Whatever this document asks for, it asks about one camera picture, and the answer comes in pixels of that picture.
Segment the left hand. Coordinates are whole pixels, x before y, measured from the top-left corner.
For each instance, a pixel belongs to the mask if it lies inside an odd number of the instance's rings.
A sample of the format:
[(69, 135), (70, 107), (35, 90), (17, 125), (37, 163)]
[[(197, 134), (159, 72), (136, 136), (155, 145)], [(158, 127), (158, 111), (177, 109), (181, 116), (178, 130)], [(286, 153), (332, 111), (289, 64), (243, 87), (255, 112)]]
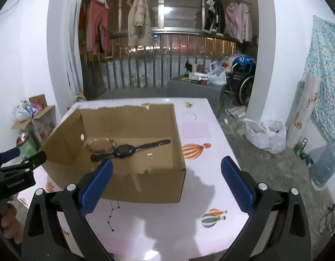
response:
[(11, 203), (13, 200), (13, 196), (8, 198), (8, 212), (1, 219), (1, 227), (3, 228), (3, 236), (6, 239), (13, 239), (16, 244), (21, 244), (22, 228), (17, 220), (17, 209)]

